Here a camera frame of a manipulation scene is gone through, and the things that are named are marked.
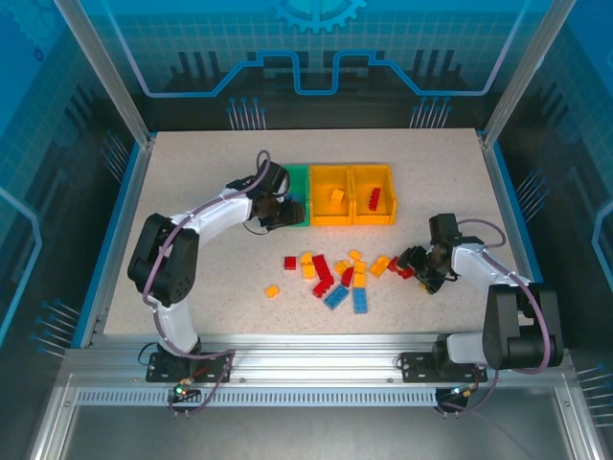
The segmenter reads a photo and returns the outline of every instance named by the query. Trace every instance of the blue lego brick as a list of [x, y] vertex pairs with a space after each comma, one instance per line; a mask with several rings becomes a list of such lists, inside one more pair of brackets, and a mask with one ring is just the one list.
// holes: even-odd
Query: blue lego brick
[[330, 310], [334, 310], [336, 307], [338, 307], [338, 304], [345, 300], [348, 295], [349, 290], [343, 285], [339, 285], [338, 287], [336, 287], [335, 290], [332, 291], [332, 293], [328, 297], [326, 297], [324, 303], [328, 306]]
[[353, 288], [353, 312], [355, 314], [368, 313], [368, 302], [366, 300], [366, 289], [363, 287]]

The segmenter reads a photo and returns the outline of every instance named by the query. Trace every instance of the lego brick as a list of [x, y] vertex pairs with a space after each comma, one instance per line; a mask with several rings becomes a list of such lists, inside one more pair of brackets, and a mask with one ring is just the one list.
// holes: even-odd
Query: lego brick
[[300, 265], [312, 264], [313, 263], [313, 254], [310, 251], [307, 251], [303, 254], [303, 257], [300, 258]]
[[334, 189], [332, 195], [329, 198], [329, 204], [331, 204], [332, 206], [340, 206], [343, 202], [344, 195], [345, 192], [343, 192], [342, 190]]
[[379, 197], [381, 196], [381, 189], [378, 187], [373, 188], [371, 192], [371, 199], [368, 201], [368, 209], [376, 211], [376, 207], [379, 205]]
[[353, 264], [355, 267], [355, 273], [366, 273], [366, 263], [362, 261], [355, 261]]
[[324, 299], [324, 303], [330, 310], [334, 310], [338, 305], [347, 298], [349, 290], [344, 286], [337, 286], [332, 293]]
[[396, 266], [396, 262], [398, 262], [398, 256], [395, 256], [388, 264], [387, 269], [390, 271], [398, 271], [398, 267]]
[[295, 270], [296, 269], [296, 258], [294, 256], [286, 256], [284, 258], [284, 269], [285, 270]]
[[348, 288], [349, 286], [352, 285], [352, 278], [353, 278], [353, 267], [350, 266], [349, 268], [345, 270], [345, 272], [343, 273], [343, 276], [341, 276], [341, 285], [343, 285], [345, 288]]
[[[309, 170], [310, 224], [352, 225], [355, 199], [348, 165], [313, 165]], [[334, 190], [343, 190], [340, 205], [330, 204]]]
[[404, 280], [408, 280], [409, 278], [411, 278], [413, 275], [415, 275], [415, 270], [413, 270], [413, 268], [411, 268], [410, 266], [408, 266], [406, 268], [406, 270], [399, 270], [398, 271], [398, 275], [400, 275], [402, 277], [402, 279]]
[[317, 272], [315, 271], [315, 265], [313, 264], [304, 264], [303, 265], [303, 278], [305, 280], [312, 280], [315, 278]]
[[343, 276], [343, 273], [345, 273], [345, 270], [347, 270], [347, 268], [349, 268], [350, 266], [352, 266], [349, 261], [340, 261], [337, 262], [336, 265], [334, 266], [334, 271], [336, 273], [338, 273], [338, 276]]
[[[390, 165], [352, 165], [355, 197], [353, 225], [392, 225], [396, 221], [397, 198]], [[371, 210], [373, 189], [380, 189], [375, 210]]]
[[353, 287], [365, 288], [366, 287], [366, 273], [355, 273], [353, 275]]
[[320, 280], [332, 279], [332, 274], [329, 272], [328, 263], [323, 254], [319, 254], [313, 257], [313, 264], [315, 265], [315, 271]]
[[269, 299], [274, 299], [275, 297], [279, 295], [280, 291], [277, 285], [272, 285], [272, 286], [269, 286], [265, 292]]
[[351, 257], [355, 261], [360, 261], [362, 259], [362, 253], [359, 251], [356, 251], [355, 249], [352, 249], [349, 252], [349, 257]]
[[368, 301], [366, 300], [366, 289], [362, 287], [353, 288], [353, 312], [355, 314], [368, 313]]
[[371, 273], [378, 278], [383, 274], [389, 262], [390, 259], [388, 257], [379, 256], [376, 262], [371, 266]]
[[289, 173], [289, 190], [285, 196], [300, 202], [305, 211], [305, 221], [291, 227], [308, 227], [310, 225], [309, 165], [283, 165], [283, 167]]
[[328, 292], [328, 290], [332, 287], [333, 284], [333, 278], [327, 278], [325, 280], [320, 281], [319, 283], [317, 283], [317, 286], [313, 288], [313, 295], [318, 299], [321, 299], [324, 294]]

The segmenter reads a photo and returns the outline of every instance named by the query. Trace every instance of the yellow lego brick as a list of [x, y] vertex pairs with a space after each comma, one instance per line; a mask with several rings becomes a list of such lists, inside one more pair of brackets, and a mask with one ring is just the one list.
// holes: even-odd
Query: yellow lego brick
[[340, 206], [343, 202], [344, 195], [345, 192], [343, 192], [342, 190], [334, 189], [334, 192], [332, 192], [332, 195], [329, 198], [329, 204], [331, 204], [332, 206]]
[[313, 263], [313, 254], [310, 251], [307, 251], [303, 254], [303, 257], [300, 258], [300, 265], [312, 264]]
[[337, 262], [336, 265], [334, 266], [334, 271], [338, 273], [338, 276], [343, 276], [343, 273], [345, 273], [345, 270], [349, 268], [350, 266], [352, 265], [349, 263], [349, 261], [340, 261], [340, 262]]
[[386, 256], [380, 256], [376, 262], [371, 266], [371, 273], [377, 278], [383, 274], [387, 269], [387, 265], [390, 263], [390, 259]]
[[354, 259], [355, 261], [359, 261], [362, 259], [362, 253], [356, 251], [355, 249], [352, 249], [349, 253], [349, 257], [351, 257], [352, 259]]
[[312, 280], [315, 278], [315, 265], [313, 264], [304, 264], [303, 265], [303, 278], [306, 280]]
[[266, 289], [266, 295], [269, 299], [274, 299], [279, 295], [279, 287], [277, 285], [272, 285]]
[[362, 261], [355, 261], [353, 264], [355, 267], [355, 273], [366, 273], [366, 263]]
[[366, 273], [355, 273], [353, 275], [353, 287], [365, 288], [366, 287]]

